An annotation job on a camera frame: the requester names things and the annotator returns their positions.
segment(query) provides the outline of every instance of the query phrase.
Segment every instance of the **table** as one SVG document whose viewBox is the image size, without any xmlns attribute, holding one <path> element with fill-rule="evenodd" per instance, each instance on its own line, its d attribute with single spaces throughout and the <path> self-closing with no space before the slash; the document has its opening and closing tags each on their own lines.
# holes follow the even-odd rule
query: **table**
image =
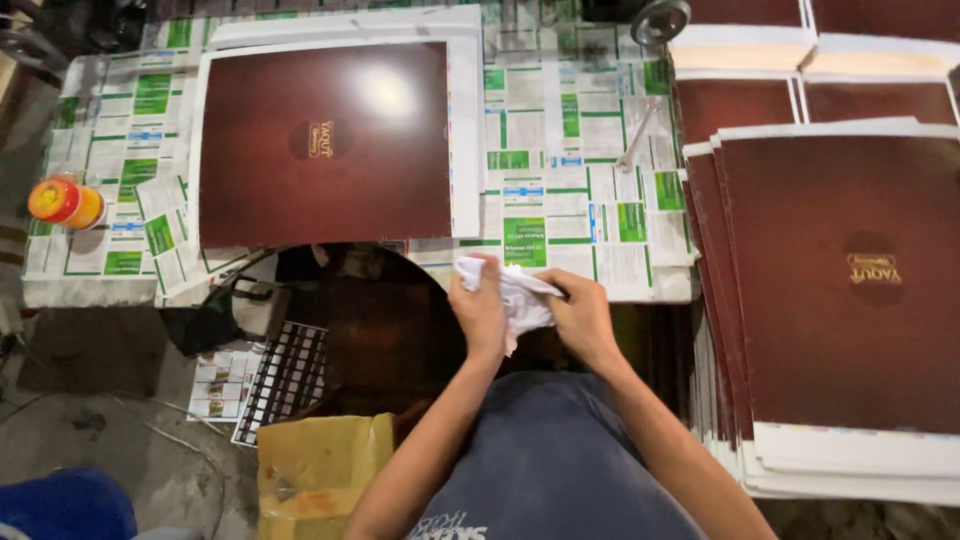
<svg viewBox="0 0 960 540">
<path fill-rule="evenodd" d="M 182 18 L 149 24 L 139 52 L 71 64 L 45 170 L 83 171 L 108 201 L 108 215 L 88 232 L 34 223 L 23 275 L 28 306 L 192 305 L 211 279 L 252 255 L 181 252 L 165 238 L 183 224 L 174 214 L 163 228 L 144 223 L 135 188 L 157 177 L 186 192 L 195 71 L 219 25 L 433 5 L 197 4 L 196 12 L 174 13 Z M 444 286 L 456 257 L 482 252 L 531 272 L 549 266 L 590 277 L 612 301 L 689 302 L 696 292 L 690 266 L 699 254 L 677 176 L 682 161 L 668 61 L 641 50 L 626 26 L 582 22 L 575 0 L 504 0 L 481 9 L 489 150 L 482 234 L 411 239 L 407 257 Z M 635 157 L 638 167 L 621 174 L 613 163 L 649 100 L 660 108 Z M 157 265 L 171 259 L 182 267 L 175 286 L 157 279 Z"/>
</svg>

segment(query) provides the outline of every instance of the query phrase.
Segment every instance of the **hand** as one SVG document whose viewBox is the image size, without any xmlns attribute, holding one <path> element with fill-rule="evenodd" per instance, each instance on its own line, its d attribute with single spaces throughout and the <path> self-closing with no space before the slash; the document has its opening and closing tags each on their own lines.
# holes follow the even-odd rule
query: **hand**
<svg viewBox="0 0 960 540">
<path fill-rule="evenodd" d="M 467 337 L 468 358 L 500 362 L 506 350 L 507 335 L 507 316 L 500 299 L 500 260 L 481 254 L 470 254 L 470 257 L 485 261 L 479 288 L 476 292 L 464 289 L 463 278 L 454 271 L 446 298 Z"/>
<path fill-rule="evenodd" d="M 563 270 L 548 270 L 534 277 L 569 297 L 544 295 L 557 321 L 560 339 L 574 355 L 597 373 L 609 367 L 612 360 L 622 358 L 613 339 L 610 303 L 603 285 Z"/>
</svg>

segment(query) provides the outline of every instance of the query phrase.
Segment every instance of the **rag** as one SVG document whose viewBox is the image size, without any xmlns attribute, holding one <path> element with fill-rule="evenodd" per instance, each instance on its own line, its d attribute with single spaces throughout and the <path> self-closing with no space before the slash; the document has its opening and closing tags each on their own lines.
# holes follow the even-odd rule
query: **rag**
<svg viewBox="0 0 960 540">
<path fill-rule="evenodd" d="M 464 289 L 476 292 L 480 287 L 480 273 L 486 261 L 481 258 L 460 257 L 453 267 L 464 279 Z M 516 339 L 522 334 L 540 327 L 552 327 L 556 323 L 553 313 L 541 295 L 552 294 L 560 298 L 563 292 L 548 282 L 524 274 L 516 264 L 500 270 L 500 298 L 507 316 L 507 356 L 516 349 Z"/>
</svg>

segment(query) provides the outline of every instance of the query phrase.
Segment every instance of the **orange jar lid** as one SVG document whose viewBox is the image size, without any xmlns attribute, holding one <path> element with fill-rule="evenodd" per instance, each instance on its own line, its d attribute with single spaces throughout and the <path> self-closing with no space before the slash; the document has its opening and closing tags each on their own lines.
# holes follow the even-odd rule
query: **orange jar lid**
<svg viewBox="0 0 960 540">
<path fill-rule="evenodd" d="M 50 177 L 30 193 L 27 208 L 36 219 L 60 223 L 70 218 L 80 205 L 80 190 L 66 179 Z"/>
</svg>

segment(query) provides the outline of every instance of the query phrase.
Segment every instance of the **gold logo text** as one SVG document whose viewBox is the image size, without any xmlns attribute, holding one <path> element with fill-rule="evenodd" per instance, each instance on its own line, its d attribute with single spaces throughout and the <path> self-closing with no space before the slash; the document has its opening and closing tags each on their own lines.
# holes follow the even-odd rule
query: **gold logo text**
<svg viewBox="0 0 960 540">
<path fill-rule="evenodd" d="M 310 157 L 333 157 L 333 120 L 310 124 Z"/>
<path fill-rule="evenodd" d="M 892 255 L 847 255 L 850 281 L 856 284 L 871 282 L 899 285 L 903 278 L 897 271 L 897 260 Z"/>
</svg>

